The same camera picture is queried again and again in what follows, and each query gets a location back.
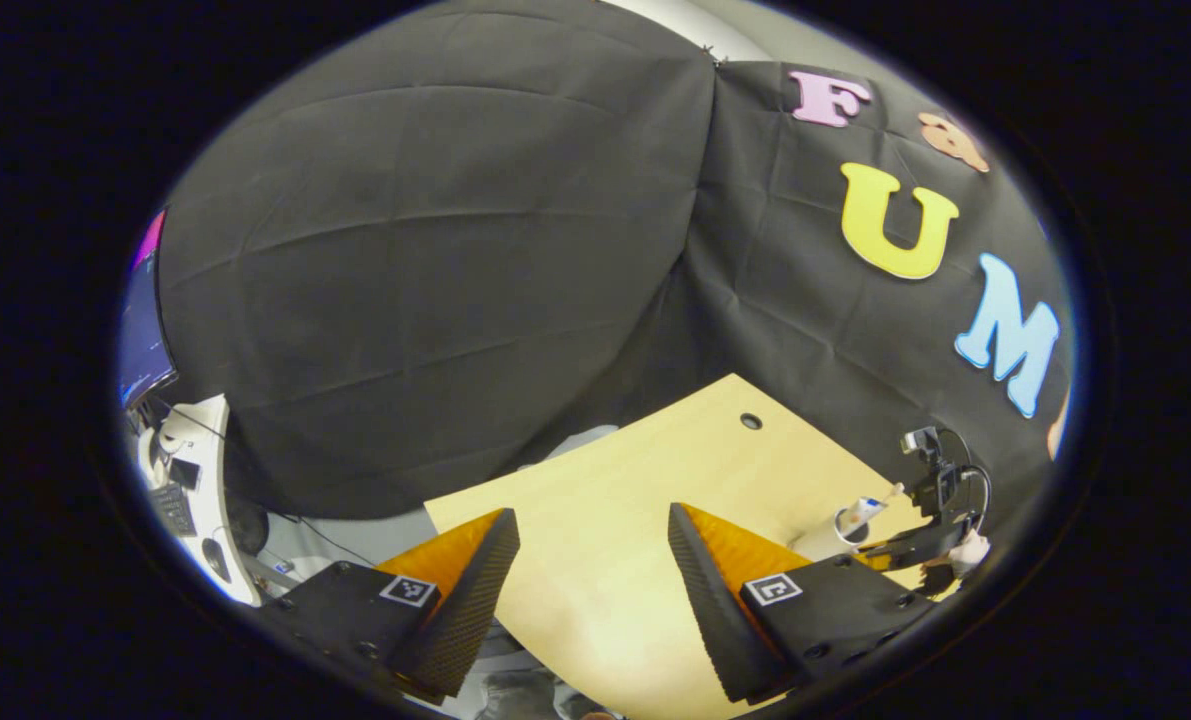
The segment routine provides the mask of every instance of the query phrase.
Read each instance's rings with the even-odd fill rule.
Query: black fabric backdrop
[[[868,86],[850,126],[791,117],[779,63],[713,60],[604,4],[462,0],[341,46],[231,123],[167,205],[161,301],[182,381],[225,392],[227,483],[272,511],[381,518],[740,372],[891,480],[941,421],[996,478],[992,522],[1052,469],[1074,377],[1061,268],[1005,163],[919,138],[944,111]],[[960,208],[902,281],[838,231],[843,161]],[[953,350],[978,255],[1062,333],[1033,419]]]

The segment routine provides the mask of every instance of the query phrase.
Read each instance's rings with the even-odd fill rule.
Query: light wood tabletop
[[[742,414],[763,427],[747,428]],[[513,507],[520,547],[495,615],[573,688],[631,720],[727,720],[752,707],[728,702],[710,665],[667,543],[671,503],[787,544],[888,489],[863,462],[728,375],[599,442],[437,497],[426,511],[443,533]],[[897,497],[871,520],[869,540],[925,521]],[[919,569],[887,577],[915,588]]]

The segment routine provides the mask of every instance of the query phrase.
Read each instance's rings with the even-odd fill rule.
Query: keyboard
[[[191,503],[187,493],[179,483],[169,483],[151,490],[151,503],[164,520],[164,525],[177,537],[192,538],[194,520],[191,519]]]

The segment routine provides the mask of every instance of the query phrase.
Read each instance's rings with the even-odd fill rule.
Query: monitor screen
[[[152,220],[133,259],[132,277],[124,295],[119,338],[119,395],[127,409],[142,401],[152,388],[173,377],[173,359],[160,327],[160,293],[156,288],[156,261],[160,259],[160,231],[164,213]]]

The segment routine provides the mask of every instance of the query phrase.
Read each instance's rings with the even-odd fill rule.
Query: black wire
[[[344,551],[347,551],[347,552],[349,552],[349,553],[351,553],[351,555],[354,555],[354,556],[358,557],[358,559],[360,559],[360,561],[363,561],[363,562],[364,562],[364,564],[366,564],[367,566],[370,566],[370,568],[376,568],[376,565],[378,565],[378,564],[376,564],[376,562],[374,562],[374,561],[368,561],[368,559],[367,559],[367,557],[364,557],[364,556],[362,556],[362,555],[358,555],[358,552],[356,552],[356,551],[353,551],[353,550],[351,550],[350,547],[343,547],[343,546],[341,546],[341,545],[339,545],[338,543],[335,543],[335,541],[331,541],[331,539],[329,539],[329,537],[326,537],[326,536],[325,536],[324,533],[322,533],[322,532],[320,532],[319,530],[316,530],[316,528],[314,528],[314,525],[312,525],[312,524],[311,524],[311,521],[310,521],[310,520],[307,520],[306,518],[303,518],[301,515],[298,515],[298,519],[299,519],[299,520],[301,520],[301,521],[303,521],[303,525],[306,525],[306,527],[307,527],[307,528],[311,528],[311,532],[312,532],[312,533],[316,533],[316,534],[317,534],[317,536],[319,536],[320,538],[324,538],[326,543],[331,544],[331,546],[335,546],[335,547],[337,547],[338,550],[344,550]]]
[[[955,432],[955,430],[952,428],[937,428],[937,434],[942,433],[950,433],[952,436],[955,436],[955,439],[958,439],[958,442],[960,442],[960,445],[964,446],[964,456],[966,464],[967,465],[973,464],[973,452],[969,451],[969,444],[964,442],[964,436],[961,436],[960,433]]]
[[[217,432],[217,430],[214,430],[214,428],[208,427],[208,425],[205,425],[201,421],[192,418],[192,415],[187,415],[187,414],[182,413],[182,411],[175,411],[174,407],[170,406],[169,402],[167,402],[163,397],[156,397],[154,395],[151,395],[151,397],[155,397],[155,400],[160,401],[161,405],[163,405],[164,407],[167,407],[167,409],[169,409],[169,418],[172,418],[173,414],[176,413],[176,414],[183,417],[187,420],[192,420],[192,422],[199,425],[199,427],[206,428],[210,433],[216,434],[217,437],[222,438],[222,442],[226,442],[226,437],[224,434]]]
[[[225,437],[225,436],[223,436],[222,433],[217,432],[217,430],[214,430],[214,428],[211,428],[211,427],[208,427],[208,425],[205,425],[205,424],[202,424],[201,421],[199,421],[199,420],[197,420],[197,419],[192,418],[192,415],[187,415],[187,414],[185,414],[185,413],[180,413],[180,411],[175,411],[175,409],[173,409],[173,406],[168,405],[168,403],[167,403],[167,401],[166,401],[166,400],[164,400],[163,397],[156,397],[156,396],[151,396],[151,397],[155,397],[155,400],[160,401],[160,403],[161,403],[161,405],[163,405],[164,407],[167,407],[167,409],[169,409],[169,417],[170,417],[170,418],[173,417],[173,413],[176,413],[176,414],[179,414],[179,415],[183,417],[183,418],[185,418],[185,419],[187,419],[187,420],[192,420],[192,422],[193,422],[193,424],[197,424],[197,425],[199,425],[199,427],[201,427],[201,428],[206,428],[206,430],[207,430],[207,431],[208,431],[210,433],[212,433],[212,434],[216,434],[217,437],[222,438],[222,442],[226,442],[226,437]],[[351,555],[354,555],[354,556],[358,557],[358,559],[360,559],[360,561],[364,561],[364,563],[366,563],[366,564],[367,564],[368,566],[370,566],[370,568],[375,568],[375,565],[376,565],[376,562],[372,562],[372,561],[368,561],[368,559],[367,559],[367,557],[364,557],[364,556],[362,556],[362,555],[358,555],[358,552],[356,552],[356,551],[353,551],[353,550],[351,550],[350,547],[343,547],[343,546],[341,546],[341,545],[339,545],[338,543],[335,543],[335,541],[331,541],[331,539],[329,539],[329,537],[326,537],[326,536],[325,536],[324,533],[322,533],[322,532],[320,532],[319,530],[317,530],[317,528],[314,527],[314,525],[312,525],[312,524],[311,524],[310,521],[307,521],[307,520],[306,520],[306,518],[303,518],[301,515],[298,515],[298,519],[297,519],[297,520],[293,520],[293,519],[292,519],[292,518],[289,518],[288,515],[285,515],[285,514],[283,514],[282,512],[276,512],[276,515],[280,515],[280,518],[283,518],[285,520],[289,520],[289,521],[295,521],[295,522],[298,522],[298,524],[303,524],[303,525],[306,525],[306,527],[307,527],[307,528],[311,528],[311,532],[312,532],[312,533],[316,533],[316,534],[317,534],[317,536],[319,536],[320,538],[324,538],[324,541],[326,541],[326,543],[331,544],[331,546],[335,546],[335,547],[337,547],[338,550],[344,550],[345,552],[349,552],[349,553],[351,553]]]
[[[978,524],[974,525],[974,530],[981,530],[983,524],[987,521],[987,509],[991,507],[991,474],[985,471],[980,465],[961,465],[960,470],[973,470],[983,476],[983,488],[985,489],[985,499],[983,500],[983,515],[978,518]]]

